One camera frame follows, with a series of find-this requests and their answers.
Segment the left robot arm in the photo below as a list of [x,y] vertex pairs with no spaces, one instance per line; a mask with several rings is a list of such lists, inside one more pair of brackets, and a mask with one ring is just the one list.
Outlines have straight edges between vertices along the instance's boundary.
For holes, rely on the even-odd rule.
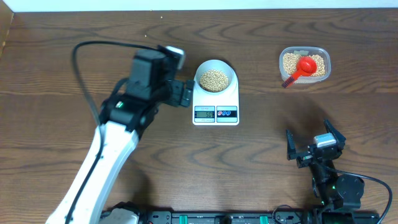
[[62,202],[47,223],[98,223],[116,177],[153,122],[160,104],[188,108],[193,80],[176,80],[185,52],[176,47],[138,50],[129,78],[101,105],[91,147]]

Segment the red plastic measuring scoop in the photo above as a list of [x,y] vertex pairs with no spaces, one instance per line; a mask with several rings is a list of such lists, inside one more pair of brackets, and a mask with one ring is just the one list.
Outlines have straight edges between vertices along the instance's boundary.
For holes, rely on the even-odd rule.
[[317,71],[317,64],[311,57],[302,57],[296,64],[296,72],[286,79],[282,87],[291,86],[300,77],[309,77]]

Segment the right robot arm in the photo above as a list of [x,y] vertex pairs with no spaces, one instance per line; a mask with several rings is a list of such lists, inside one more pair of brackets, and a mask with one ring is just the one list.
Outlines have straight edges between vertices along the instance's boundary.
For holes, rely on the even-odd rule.
[[361,207],[364,181],[348,174],[338,175],[333,161],[342,155],[346,138],[326,119],[326,133],[315,136],[307,150],[297,152],[293,135],[286,130],[287,159],[297,161],[297,167],[308,167],[312,187],[321,205],[304,212],[302,223],[354,223],[354,211]]

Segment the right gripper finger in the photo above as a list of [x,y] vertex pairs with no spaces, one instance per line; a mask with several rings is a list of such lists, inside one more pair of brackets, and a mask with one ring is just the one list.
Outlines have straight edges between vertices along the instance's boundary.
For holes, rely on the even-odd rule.
[[288,153],[296,153],[295,143],[294,143],[292,133],[288,129],[286,129],[285,132],[286,132],[286,137],[287,137],[287,152]]
[[325,126],[327,133],[332,134],[333,137],[336,139],[337,143],[345,143],[346,138],[337,129],[333,127],[333,125],[330,123],[328,119],[325,119],[323,121],[323,124]]

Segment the grey round bowl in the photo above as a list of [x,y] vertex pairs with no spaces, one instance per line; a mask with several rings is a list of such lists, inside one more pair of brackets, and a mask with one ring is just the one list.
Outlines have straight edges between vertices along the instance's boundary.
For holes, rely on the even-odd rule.
[[199,89],[204,90],[200,86],[199,82],[200,82],[200,78],[203,75],[203,73],[205,73],[208,70],[221,70],[222,72],[224,72],[227,75],[228,80],[229,80],[229,85],[227,88],[232,87],[232,82],[233,82],[233,78],[234,78],[233,69],[226,62],[213,59],[213,60],[207,60],[207,61],[203,62],[197,68],[197,71],[195,74],[195,82],[196,82],[196,84],[198,84]]

